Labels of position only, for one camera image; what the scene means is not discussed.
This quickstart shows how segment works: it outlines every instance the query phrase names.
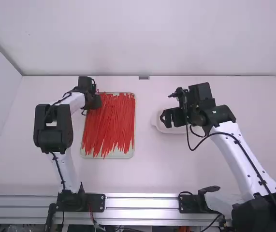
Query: aluminum rail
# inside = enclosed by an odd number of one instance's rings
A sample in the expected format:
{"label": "aluminum rail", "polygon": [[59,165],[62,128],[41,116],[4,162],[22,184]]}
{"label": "aluminum rail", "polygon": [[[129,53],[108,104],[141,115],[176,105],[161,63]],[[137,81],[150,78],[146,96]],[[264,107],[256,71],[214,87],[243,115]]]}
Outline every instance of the aluminum rail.
{"label": "aluminum rail", "polygon": [[[106,209],[94,213],[103,225],[207,226],[216,214],[181,214],[178,194],[106,193]],[[48,206],[56,196],[0,195],[0,224],[45,224]],[[60,224],[57,212],[54,224]],[[92,224],[89,213],[66,212],[64,224]]]}

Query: red straw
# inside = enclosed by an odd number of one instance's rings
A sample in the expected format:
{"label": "red straw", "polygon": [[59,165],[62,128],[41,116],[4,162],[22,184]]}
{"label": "red straw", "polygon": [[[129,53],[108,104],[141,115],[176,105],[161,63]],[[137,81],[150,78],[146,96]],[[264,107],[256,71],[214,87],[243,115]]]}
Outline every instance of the red straw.
{"label": "red straw", "polygon": [[132,93],[101,93],[102,107],[89,110],[82,148],[93,157],[106,157],[115,148],[127,154],[134,147],[135,97]]}

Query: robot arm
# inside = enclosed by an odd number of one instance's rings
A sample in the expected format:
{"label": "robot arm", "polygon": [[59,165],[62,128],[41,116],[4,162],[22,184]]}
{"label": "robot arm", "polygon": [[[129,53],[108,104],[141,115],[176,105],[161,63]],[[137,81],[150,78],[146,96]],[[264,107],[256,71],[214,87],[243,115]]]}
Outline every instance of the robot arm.
{"label": "robot arm", "polygon": [[[276,182],[250,150],[229,107],[216,106],[208,83],[189,86],[188,90],[179,87],[168,97],[177,98],[179,107],[163,111],[160,119],[165,126],[172,127],[173,121],[175,127],[187,127],[188,124],[202,127],[206,134],[203,140],[211,137],[238,183],[242,203],[228,199],[215,202],[218,187],[203,193],[208,208],[228,218],[232,216],[232,224],[237,231],[276,231]],[[227,206],[230,212],[223,212],[222,209],[227,209]]]}
{"label": "robot arm", "polygon": [[64,212],[103,212],[105,195],[85,193],[71,158],[73,125],[71,115],[77,110],[98,109],[102,105],[95,81],[87,76],[79,76],[78,86],[66,92],[62,99],[53,104],[39,104],[35,111],[33,139],[49,159],[59,179],[56,203],[51,203],[44,227],[50,232],[53,216]]}
{"label": "robot arm", "polygon": [[42,152],[48,154],[59,180],[59,193],[80,189],[70,146],[73,142],[71,115],[77,110],[101,107],[100,95],[92,78],[80,76],[78,86],[63,95],[53,104],[39,104],[35,112],[34,142]]}

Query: white tray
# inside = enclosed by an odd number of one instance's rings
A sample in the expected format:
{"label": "white tray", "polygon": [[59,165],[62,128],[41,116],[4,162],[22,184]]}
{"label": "white tray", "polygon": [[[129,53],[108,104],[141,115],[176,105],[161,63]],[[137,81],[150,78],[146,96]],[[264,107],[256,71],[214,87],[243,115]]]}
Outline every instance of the white tray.
{"label": "white tray", "polygon": [[[131,92],[123,92],[126,94],[133,94],[134,99],[136,100],[136,96],[134,93]],[[135,125],[135,121],[136,121],[136,105],[135,105],[135,109],[134,109],[134,132],[133,132],[133,147],[130,146],[129,151],[125,154],[123,151],[119,150],[117,147],[114,149],[114,151],[110,151],[104,158],[110,159],[110,158],[118,158],[118,159],[128,159],[133,157],[133,153],[134,153],[134,147],[135,147],[135,131],[136,131],[136,125]],[[93,157],[93,152],[91,152],[89,155],[86,155],[85,149],[82,148],[82,140],[81,140],[81,148],[80,148],[80,156],[83,158],[93,158],[93,159],[103,159],[103,157],[101,157],[101,151],[99,152],[98,156]]]}

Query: black cable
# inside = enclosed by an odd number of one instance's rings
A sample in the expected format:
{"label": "black cable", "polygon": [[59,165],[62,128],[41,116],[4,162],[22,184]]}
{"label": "black cable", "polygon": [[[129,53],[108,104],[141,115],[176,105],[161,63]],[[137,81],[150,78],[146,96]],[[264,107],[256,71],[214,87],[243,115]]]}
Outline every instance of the black cable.
{"label": "black cable", "polygon": [[207,229],[209,229],[213,224],[214,224],[214,222],[216,222],[216,220],[220,217],[220,216],[222,216],[222,214],[218,214],[217,216],[216,216],[216,218],[214,218],[214,220],[210,223],[210,225],[208,225],[207,227],[205,227],[202,231],[200,231],[200,232],[204,232],[204,231],[206,231]]}
{"label": "black cable", "polygon": [[120,225],[118,228],[114,228],[114,232],[118,231],[120,228],[122,227],[122,225]]}
{"label": "black cable", "polygon": [[45,122],[47,116],[49,115],[50,111],[52,110],[52,107],[51,107],[51,106],[54,106],[54,105],[56,105],[56,104],[61,103],[63,100],[69,98],[71,95],[72,95],[72,94],[71,94],[70,91],[69,91],[69,92],[66,92],[66,93],[64,93],[64,95],[62,95],[62,99],[60,99],[60,100],[54,102],[52,105],[50,105],[50,108],[49,108],[49,109],[47,110],[47,112],[45,113],[44,122]]}
{"label": "black cable", "polygon": [[[55,164],[57,166],[58,174],[60,176],[61,183],[62,183],[62,189],[65,190],[66,189],[66,187],[65,187],[65,181],[64,181],[64,178],[63,178],[63,176],[61,174],[61,171],[60,171],[59,163],[58,163],[58,160],[57,160],[58,158],[56,157],[56,155],[54,154],[54,152],[50,151],[50,153],[53,155],[53,160],[55,160]],[[64,226],[64,220],[65,220],[65,211],[63,210],[62,211],[61,229]]]}
{"label": "black cable", "polygon": [[249,157],[249,155],[247,154],[247,152],[245,151],[245,149],[243,148],[243,146],[241,145],[240,141],[234,137],[232,134],[228,134],[228,133],[225,133],[225,132],[215,132],[215,133],[212,133],[212,134],[209,134],[208,136],[204,137],[203,139],[200,140],[200,142],[198,142],[198,144],[194,147],[194,148],[191,148],[190,147],[190,144],[189,144],[189,135],[188,135],[188,121],[187,121],[187,100],[186,100],[186,95],[185,93],[183,92],[183,96],[184,96],[184,103],[183,103],[183,108],[184,108],[184,116],[185,116],[185,124],[186,124],[186,137],[187,137],[187,144],[188,144],[188,147],[191,151],[194,151],[196,150],[207,138],[213,136],[213,135],[217,135],[217,134],[222,134],[222,135],[226,135],[226,136],[229,136],[231,138],[234,139],[234,142],[236,144],[239,145],[239,147],[241,148],[241,150],[243,151],[244,155],[246,156],[247,160],[249,161],[250,165],[252,166],[252,168],[254,169],[254,171],[256,172],[257,174],[257,177],[259,178],[260,182],[262,183],[262,185],[264,186],[264,188],[267,190],[272,202],[274,203],[275,207],[276,207],[276,200],[274,198],[274,196],[272,195],[272,192],[270,191],[269,187],[267,186],[265,180],[263,179],[263,177],[261,176],[261,174],[259,173],[258,169],[256,168],[255,164],[253,163],[253,161],[251,160],[251,158]]}
{"label": "black cable", "polygon": [[187,193],[187,194],[189,194],[189,195],[193,195],[191,192],[183,191],[183,192],[180,192],[178,196],[180,196],[180,195],[183,194],[183,193]]}
{"label": "black cable", "polygon": [[192,124],[190,124],[189,130],[190,130],[190,132],[191,132],[192,134],[196,135],[196,136],[199,137],[199,138],[204,138],[204,137],[206,136],[205,133],[204,133],[204,136],[199,135],[199,134],[196,134],[196,133],[192,130]]}
{"label": "black cable", "polygon": [[129,228],[129,227],[120,227],[119,229],[122,229],[122,230],[127,230],[127,231],[144,232],[144,231],[136,230],[136,229]]}
{"label": "black cable", "polygon": [[57,161],[57,157],[56,155],[54,154],[54,152],[50,151],[50,153],[53,155],[53,160],[55,160],[55,163],[56,163],[56,166],[57,166],[57,170],[58,170],[58,174],[60,176],[60,179],[61,179],[61,184],[62,184],[62,189],[65,190],[65,181],[64,181],[64,178],[62,177],[62,174],[61,174],[61,171],[60,171],[60,167],[59,167],[59,163]]}

